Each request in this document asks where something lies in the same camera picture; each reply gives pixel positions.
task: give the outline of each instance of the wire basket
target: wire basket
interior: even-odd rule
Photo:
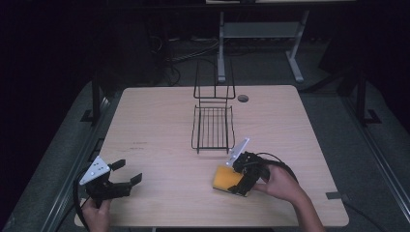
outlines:
[[[201,77],[198,62],[193,97],[198,99],[198,104],[193,112],[191,147],[198,154],[201,149],[224,149],[228,153],[235,146],[232,106],[228,106],[228,100],[236,98],[233,74],[221,83],[214,73],[209,82]]]

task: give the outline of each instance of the human hand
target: human hand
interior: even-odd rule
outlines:
[[[271,172],[269,181],[263,180],[266,184],[255,184],[253,189],[290,202],[295,209],[302,231],[324,232],[325,228],[310,198],[295,179],[281,167],[268,165],[268,168]]]
[[[82,214],[90,232],[108,232],[110,224],[109,207],[112,199],[104,200],[98,209],[93,199],[88,199],[82,206]]]
[[[266,184],[255,184],[254,190],[265,192],[292,204],[306,196],[305,191],[286,170],[276,165],[267,165],[267,167],[271,172],[269,181],[262,179]]]

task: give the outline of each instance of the desk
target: desk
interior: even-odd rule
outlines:
[[[229,101],[236,143],[250,138],[246,151],[278,156],[295,172],[325,226],[344,226],[348,216],[308,116],[293,86],[236,86],[248,102]],[[292,206],[261,192],[248,197],[212,188],[226,151],[191,147],[192,87],[132,88],[124,91],[100,156],[125,167],[110,181],[127,182],[143,173],[131,196],[111,205],[113,226],[274,227],[297,226]]]

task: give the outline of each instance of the yellow sponge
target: yellow sponge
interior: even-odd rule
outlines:
[[[238,185],[243,176],[242,173],[235,172],[232,167],[219,165],[217,172],[215,173],[212,187],[214,189],[230,192],[228,189]]]

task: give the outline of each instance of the cable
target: cable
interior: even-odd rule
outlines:
[[[258,153],[258,154],[256,154],[257,156],[259,156],[259,155],[268,155],[268,156],[271,156],[271,157],[273,157],[273,158],[276,158],[277,160],[279,160],[280,162],[283,162],[282,160],[280,160],[277,156],[274,156],[274,155],[272,155],[272,154],[270,154],[270,153]]]
[[[88,170],[89,167],[90,167],[90,165],[83,168],[78,173],[78,175],[76,176],[76,178],[73,181],[73,205],[75,207],[75,212],[77,213],[78,218],[81,220],[82,224],[84,225],[84,227],[87,231],[90,231],[90,229],[88,228],[88,224],[85,221],[84,215],[82,214],[82,209],[81,209],[81,206],[80,206],[80,203],[79,203],[79,199],[78,199],[78,182],[79,182],[79,178],[82,176],[83,173],[85,173]]]
[[[57,225],[57,228],[55,229],[55,232],[60,230],[61,225],[63,225],[64,220],[66,220],[66,217],[69,215],[69,213],[72,211],[73,208],[74,208],[74,204],[72,204],[69,210],[63,215],[63,217],[61,218],[60,222]]]

